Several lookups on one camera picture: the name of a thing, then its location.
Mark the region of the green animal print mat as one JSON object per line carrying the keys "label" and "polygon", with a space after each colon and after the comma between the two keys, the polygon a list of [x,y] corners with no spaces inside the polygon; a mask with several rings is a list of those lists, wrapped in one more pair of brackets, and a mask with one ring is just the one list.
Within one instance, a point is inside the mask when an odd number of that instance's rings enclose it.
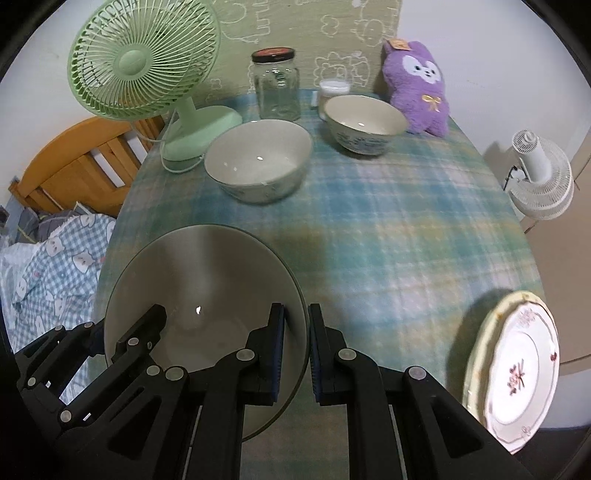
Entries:
{"label": "green animal print mat", "polygon": [[252,53],[295,50],[304,89],[324,79],[345,79],[355,92],[380,93],[383,45],[397,36],[400,0],[213,1],[221,49],[193,99],[209,104],[254,91]]}

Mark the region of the purple plush bunny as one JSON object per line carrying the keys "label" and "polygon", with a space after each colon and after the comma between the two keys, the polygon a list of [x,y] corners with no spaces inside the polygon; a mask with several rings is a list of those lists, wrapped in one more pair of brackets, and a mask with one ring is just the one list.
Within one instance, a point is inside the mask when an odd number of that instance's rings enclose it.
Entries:
{"label": "purple plush bunny", "polygon": [[408,131],[446,137],[450,106],[443,73],[430,50],[419,41],[390,39],[384,43],[382,68],[390,103],[408,121]]}

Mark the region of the green desk fan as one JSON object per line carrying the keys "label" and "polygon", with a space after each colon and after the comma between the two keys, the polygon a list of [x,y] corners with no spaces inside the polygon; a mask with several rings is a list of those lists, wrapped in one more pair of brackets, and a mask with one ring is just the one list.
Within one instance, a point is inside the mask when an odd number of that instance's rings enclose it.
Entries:
{"label": "green desk fan", "polygon": [[135,122],[171,115],[158,139],[164,170],[183,174],[242,117],[197,108],[192,95],[211,73],[221,27],[207,1],[106,1],[85,21],[68,60],[69,86],[94,115]]}

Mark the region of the white standing fan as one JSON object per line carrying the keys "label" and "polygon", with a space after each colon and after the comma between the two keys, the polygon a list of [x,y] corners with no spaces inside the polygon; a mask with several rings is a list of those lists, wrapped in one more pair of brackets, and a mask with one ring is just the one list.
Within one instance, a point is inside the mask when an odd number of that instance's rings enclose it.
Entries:
{"label": "white standing fan", "polygon": [[535,221],[554,220],[564,214],[574,197],[574,176],[563,150],[527,129],[513,136],[512,147],[524,174],[508,189],[516,209]]}

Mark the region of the blue pattern ceramic bowl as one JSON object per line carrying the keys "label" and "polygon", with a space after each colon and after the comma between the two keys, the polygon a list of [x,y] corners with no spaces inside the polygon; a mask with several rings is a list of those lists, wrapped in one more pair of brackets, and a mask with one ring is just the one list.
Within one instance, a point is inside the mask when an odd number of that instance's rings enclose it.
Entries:
{"label": "blue pattern ceramic bowl", "polygon": [[369,157],[384,154],[394,137],[409,127],[398,109],[365,95],[335,96],[325,103],[324,111],[335,141],[346,150]]}

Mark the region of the small grey floral bowl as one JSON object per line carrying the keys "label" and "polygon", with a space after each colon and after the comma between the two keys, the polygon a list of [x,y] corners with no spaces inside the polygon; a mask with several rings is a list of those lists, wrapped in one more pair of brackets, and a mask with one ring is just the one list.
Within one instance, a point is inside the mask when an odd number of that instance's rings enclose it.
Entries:
{"label": "small grey floral bowl", "polygon": [[166,324],[151,352],[162,368],[193,372],[214,366],[245,347],[249,332],[266,326],[270,307],[283,304],[279,399],[245,410],[243,439],[262,433],[294,398],[308,364],[308,315],[293,273],[276,253],[245,231],[194,225],[168,232],[144,247],[125,267],[107,303],[105,354],[152,305],[166,310]]}

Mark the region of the glass jar black lid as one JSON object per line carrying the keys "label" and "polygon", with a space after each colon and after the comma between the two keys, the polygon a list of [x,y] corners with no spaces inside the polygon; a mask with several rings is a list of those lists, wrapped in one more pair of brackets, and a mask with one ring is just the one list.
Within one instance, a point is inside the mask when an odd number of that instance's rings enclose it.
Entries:
{"label": "glass jar black lid", "polygon": [[252,75],[259,117],[296,121],[301,117],[300,72],[296,50],[271,47],[252,53]]}

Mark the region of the wooden bed headboard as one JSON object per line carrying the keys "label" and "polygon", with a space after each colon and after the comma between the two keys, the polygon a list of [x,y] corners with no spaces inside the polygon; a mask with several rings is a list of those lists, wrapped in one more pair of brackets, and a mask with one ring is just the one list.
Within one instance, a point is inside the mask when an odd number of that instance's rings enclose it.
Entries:
{"label": "wooden bed headboard", "polygon": [[49,142],[9,192],[37,212],[58,213],[82,203],[115,217],[140,168],[125,135],[135,131],[148,151],[163,127],[161,116],[132,123],[84,120]]}

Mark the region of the large grey floral bowl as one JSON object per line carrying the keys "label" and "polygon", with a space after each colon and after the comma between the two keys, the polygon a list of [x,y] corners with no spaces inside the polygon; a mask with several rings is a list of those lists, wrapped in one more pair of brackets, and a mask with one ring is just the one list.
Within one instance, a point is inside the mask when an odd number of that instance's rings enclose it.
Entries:
{"label": "large grey floral bowl", "polygon": [[216,138],[204,156],[204,169],[236,200],[268,204],[301,186],[313,149],[311,134],[304,127],[284,120],[257,120]]}

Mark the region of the round yellow flower plate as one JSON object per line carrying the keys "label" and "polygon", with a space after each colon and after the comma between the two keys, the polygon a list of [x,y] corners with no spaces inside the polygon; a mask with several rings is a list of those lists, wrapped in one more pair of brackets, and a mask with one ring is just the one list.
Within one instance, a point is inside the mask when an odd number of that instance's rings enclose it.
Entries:
{"label": "round yellow flower plate", "polygon": [[484,414],[479,404],[486,397],[490,362],[494,356],[500,332],[508,315],[518,305],[526,302],[544,303],[542,298],[533,292],[525,290],[511,292],[488,312],[477,334],[466,368],[462,404],[481,423],[484,422]]}

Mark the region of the cotton swab container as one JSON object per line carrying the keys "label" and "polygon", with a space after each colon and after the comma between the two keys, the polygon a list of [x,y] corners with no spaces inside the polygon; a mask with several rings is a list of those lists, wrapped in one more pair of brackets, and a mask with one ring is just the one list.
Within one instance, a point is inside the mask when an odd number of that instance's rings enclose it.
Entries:
{"label": "cotton swab container", "polygon": [[322,79],[318,85],[318,116],[325,120],[325,104],[334,97],[349,95],[351,84],[344,79]]}

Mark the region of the plaid green tablecloth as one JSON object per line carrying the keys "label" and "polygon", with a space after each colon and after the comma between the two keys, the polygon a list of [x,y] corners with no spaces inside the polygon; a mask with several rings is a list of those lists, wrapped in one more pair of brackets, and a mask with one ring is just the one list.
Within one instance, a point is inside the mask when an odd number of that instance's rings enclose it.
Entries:
{"label": "plaid green tablecloth", "polygon": [[171,174],[148,154],[116,221],[94,318],[150,241],[187,225],[235,226],[276,251],[349,346],[392,369],[420,365],[461,397],[488,312],[512,291],[543,291],[508,196],[457,126],[442,139],[399,136],[368,158],[335,142],[310,92],[301,101],[314,153],[301,187],[276,203],[240,203],[204,168]]}

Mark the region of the blue checkered blanket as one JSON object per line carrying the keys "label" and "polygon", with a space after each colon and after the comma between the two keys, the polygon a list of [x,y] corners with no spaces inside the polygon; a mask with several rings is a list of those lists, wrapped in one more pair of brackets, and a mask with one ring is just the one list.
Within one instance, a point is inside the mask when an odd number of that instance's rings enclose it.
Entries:
{"label": "blue checkered blanket", "polygon": [[1,310],[13,351],[55,327],[93,320],[115,225],[103,214],[70,214],[45,240],[1,244]]}

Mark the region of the red flower white plate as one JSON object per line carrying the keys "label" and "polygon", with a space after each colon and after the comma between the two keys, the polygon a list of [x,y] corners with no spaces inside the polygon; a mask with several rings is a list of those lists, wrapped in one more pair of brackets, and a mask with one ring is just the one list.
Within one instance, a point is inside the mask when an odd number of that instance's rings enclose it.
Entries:
{"label": "red flower white plate", "polygon": [[489,369],[483,414],[487,430],[519,452],[545,420],[559,377],[556,325],[540,303],[519,304],[504,322]]}

